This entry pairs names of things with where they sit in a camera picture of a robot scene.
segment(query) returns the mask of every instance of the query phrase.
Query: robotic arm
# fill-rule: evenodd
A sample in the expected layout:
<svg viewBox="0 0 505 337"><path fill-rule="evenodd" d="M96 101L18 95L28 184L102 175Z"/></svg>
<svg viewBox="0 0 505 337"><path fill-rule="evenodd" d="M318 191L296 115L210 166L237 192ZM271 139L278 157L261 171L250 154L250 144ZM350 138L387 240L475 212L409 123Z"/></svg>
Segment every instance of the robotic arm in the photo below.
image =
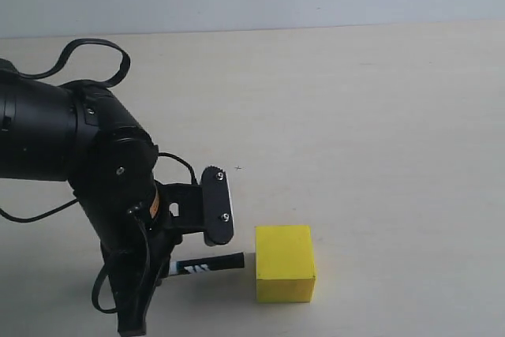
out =
<svg viewBox="0 0 505 337"><path fill-rule="evenodd" d="M122 53L119 71L108 81L40 82L63 68L85 44ZM109 88L121 82L130 58L104 39L76 39L56 65L41 74L20 73L0 59L0 178L68 181L76 200L30 219L0 214L20 223L37 221L77 201L100 240L103 268L92 289L92 304L118 314L121 337L144 335L154 290L170 273L170 255L184 234L204 233L207 245L225 245L234 235L226 173L208 167L197 181L183 159L160 153L149 134ZM157 182L159 156L188 167L189 184ZM179 215L169 211L178 204ZM108 277L115 307L104 309L99 292Z"/></svg>

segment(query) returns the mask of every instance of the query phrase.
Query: yellow cube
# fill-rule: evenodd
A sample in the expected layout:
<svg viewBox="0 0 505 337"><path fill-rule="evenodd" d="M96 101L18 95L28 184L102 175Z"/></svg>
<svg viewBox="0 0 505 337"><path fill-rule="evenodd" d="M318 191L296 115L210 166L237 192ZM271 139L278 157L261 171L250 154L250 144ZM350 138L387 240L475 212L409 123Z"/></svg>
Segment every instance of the yellow cube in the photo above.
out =
<svg viewBox="0 0 505 337"><path fill-rule="evenodd" d="M311 301L316 265L308 225L256 227L259 302Z"/></svg>

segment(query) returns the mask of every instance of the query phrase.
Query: white tabletop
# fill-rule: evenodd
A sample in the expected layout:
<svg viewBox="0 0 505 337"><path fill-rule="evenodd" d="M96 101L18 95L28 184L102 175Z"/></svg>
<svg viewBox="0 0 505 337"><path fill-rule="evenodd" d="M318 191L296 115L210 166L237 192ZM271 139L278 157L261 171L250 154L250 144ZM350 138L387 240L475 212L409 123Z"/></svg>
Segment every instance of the white tabletop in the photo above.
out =
<svg viewBox="0 0 505 337"><path fill-rule="evenodd" d="M302 305L256 304L251 260L170 279L149 336L503 336L505 22L111 39L133 60L114 93L155 142L229 174L235 238L191 236L174 257L252 253L255 225L306 223L318 267ZM0 40L0 57L41 72L69 40ZM83 47L52 83L106 79L118 61ZM174 163L155 172L187 179ZM66 184L0 181L16 215L69 199ZM1 334L116 335L90 302L101 264L78 206L0 220Z"/></svg>

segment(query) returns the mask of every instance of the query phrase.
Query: table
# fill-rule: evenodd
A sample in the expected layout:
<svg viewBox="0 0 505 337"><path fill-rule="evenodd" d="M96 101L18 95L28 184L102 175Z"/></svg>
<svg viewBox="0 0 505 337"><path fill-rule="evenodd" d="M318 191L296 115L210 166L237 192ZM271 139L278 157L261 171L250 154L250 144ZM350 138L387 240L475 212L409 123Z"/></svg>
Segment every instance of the table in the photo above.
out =
<svg viewBox="0 0 505 337"><path fill-rule="evenodd" d="M107 38L133 60L114 93L155 142L229 175L234 240L190 236L174 257L253 253L255 225L304 223L318 267L311 304L256 304L250 255L242 271L170 279L149 336L503 336L505 21ZM41 72L69 40L4 39L0 57ZM103 80L118 62L82 47L51 83ZM175 163L155 173L187 180ZM71 196L0 182L20 216ZM114 336L90 302L101 264L77 206L0 220L2 335Z"/></svg>

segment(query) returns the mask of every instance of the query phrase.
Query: yellow block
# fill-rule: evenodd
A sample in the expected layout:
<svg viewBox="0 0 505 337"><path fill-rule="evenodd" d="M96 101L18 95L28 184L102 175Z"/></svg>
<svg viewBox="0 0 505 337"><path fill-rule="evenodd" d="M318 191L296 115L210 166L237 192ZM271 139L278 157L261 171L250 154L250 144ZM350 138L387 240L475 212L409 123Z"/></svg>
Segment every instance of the yellow block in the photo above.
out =
<svg viewBox="0 0 505 337"><path fill-rule="evenodd" d="M259 302L310 301L316 265L308 225L256 227Z"/></svg>

